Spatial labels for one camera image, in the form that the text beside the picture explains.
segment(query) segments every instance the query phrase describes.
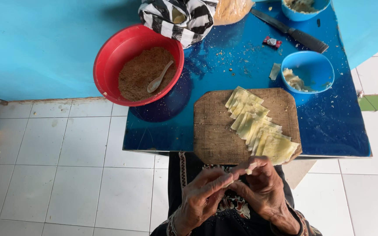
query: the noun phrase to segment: white plastic spoon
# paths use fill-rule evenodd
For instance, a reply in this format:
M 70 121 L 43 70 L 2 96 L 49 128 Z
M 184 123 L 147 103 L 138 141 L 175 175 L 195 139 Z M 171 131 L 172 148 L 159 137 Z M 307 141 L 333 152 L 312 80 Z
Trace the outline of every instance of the white plastic spoon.
M 161 72 L 161 75 L 156 78 L 155 80 L 151 81 L 151 83 L 148 85 L 147 92 L 152 93 L 154 92 L 159 86 L 161 81 L 163 80 L 164 74 L 166 73 L 167 69 L 173 64 L 173 61 L 170 61 L 164 68 L 163 72 Z

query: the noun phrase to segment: blue bowl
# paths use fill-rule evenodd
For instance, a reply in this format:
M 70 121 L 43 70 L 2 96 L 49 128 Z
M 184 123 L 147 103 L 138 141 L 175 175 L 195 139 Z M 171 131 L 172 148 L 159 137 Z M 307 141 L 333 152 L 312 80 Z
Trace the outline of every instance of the blue bowl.
M 312 12 L 312 13 L 301 13 L 301 12 L 291 10 L 285 4 L 285 0 L 281 0 L 282 12 L 284 12 L 284 15 L 292 21 L 306 21 L 308 19 L 311 19 L 311 18 L 315 17 L 317 14 L 319 14 L 321 11 L 326 9 L 329 6 L 330 2 L 331 2 L 331 0 L 315 0 L 312 7 L 318 9 L 318 11 Z
M 292 69 L 294 75 L 304 81 L 304 85 L 313 91 L 302 92 L 291 87 L 284 77 L 284 69 Z M 335 80 L 335 72 L 331 62 L 323 54 L 313 51 L 294 52 L 284 58 L 281 63 L 282 81 L 293 92 L 314 94 L 328 90 Z

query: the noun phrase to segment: wooden cutting board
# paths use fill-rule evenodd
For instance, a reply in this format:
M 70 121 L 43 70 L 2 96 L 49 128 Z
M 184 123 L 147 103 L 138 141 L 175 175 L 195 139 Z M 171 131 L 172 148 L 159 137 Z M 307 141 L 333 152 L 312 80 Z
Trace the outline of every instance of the wooden cutting board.
M 282 126 L 282 134 L 300 143 L 290 161 L 302 153 L 297 108 L 291 94 L 282 88 L 248 89 L 252 94 L 264 99 L 262 106 L 270 110 L 268 117 L 272 123 Z M 194 104 L 195 154 L 205 164 L 230 165 L 246 161 L 251 151 L 230 126 L 235 121 L 230 118 L 225 104 L 233 90 L 205 93 Z

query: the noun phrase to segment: plastic bag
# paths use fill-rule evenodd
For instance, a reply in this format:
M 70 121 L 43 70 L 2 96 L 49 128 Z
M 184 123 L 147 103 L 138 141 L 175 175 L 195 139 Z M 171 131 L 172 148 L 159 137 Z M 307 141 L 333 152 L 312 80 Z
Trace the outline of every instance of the plastic bag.
M 217 3 L 218 0 L 142 0 L 138 15 L 146 27 L 188 48 L 210 32 Z
M 214 25 L 233 24 L 247 15 L 254 2 L 251 0 L 219 0 L 214 15 Z

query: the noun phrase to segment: knife handle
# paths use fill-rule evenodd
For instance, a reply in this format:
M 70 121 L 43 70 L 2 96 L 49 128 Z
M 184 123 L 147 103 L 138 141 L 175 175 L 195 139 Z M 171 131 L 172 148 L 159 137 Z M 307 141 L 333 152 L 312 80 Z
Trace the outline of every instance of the knife handle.
M 329 47 L 322 41 L 298 29 L 290 28 L 288 30 L 288 34 L 291 35 L 295 40 L 300 42 L 302 45 L 318 53 L 323 53 Z

